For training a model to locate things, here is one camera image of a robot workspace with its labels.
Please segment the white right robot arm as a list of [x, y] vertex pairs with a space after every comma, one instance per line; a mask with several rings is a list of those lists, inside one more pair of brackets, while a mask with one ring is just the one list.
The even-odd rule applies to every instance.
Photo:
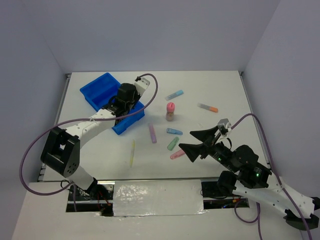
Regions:
[[226, 168], [216, 184], [219, 195], [242, 196], [271, 207], [298, 230], [317, 228], [320, 219], [314, 212], [320, 208], [320, 199], [279, 184], [272, 170], [259, 163], [258, 155], [248, 145], [235, 150], [225, 146], [222, 139], [228, 139], [231, 130], [228, 125], [219, 124], [211, 129], [191, 131], [201, 143], [180, 143], [179, 147], [191, 162], [210, 156]]

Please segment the yellow thin pen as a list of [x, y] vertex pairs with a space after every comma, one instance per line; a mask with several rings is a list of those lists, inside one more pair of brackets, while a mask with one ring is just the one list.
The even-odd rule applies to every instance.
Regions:
[[136, 141], [133, 139], [131, 144], [131, 150], [130, 150], [130, 159], [129, 159], [129, 166], [133, 166], [134, 162], [134, 155], [135, 155], [135, 147], [136, 147]]

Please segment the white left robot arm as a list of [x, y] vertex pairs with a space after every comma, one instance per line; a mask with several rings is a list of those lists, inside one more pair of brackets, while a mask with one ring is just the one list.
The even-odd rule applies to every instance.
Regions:
[[149, 83], [143, 79], [123, 83], [117, 94], [98, 110], [88, 121], [81, 121], [65, 129], [53, 128], [47, 137], [40, 160], [65, 179], [76, 184], [80, 194], [91, 200], [106, 189], [80, 166], [81, 148], [91, 139], [117, 126], [135, 108]]

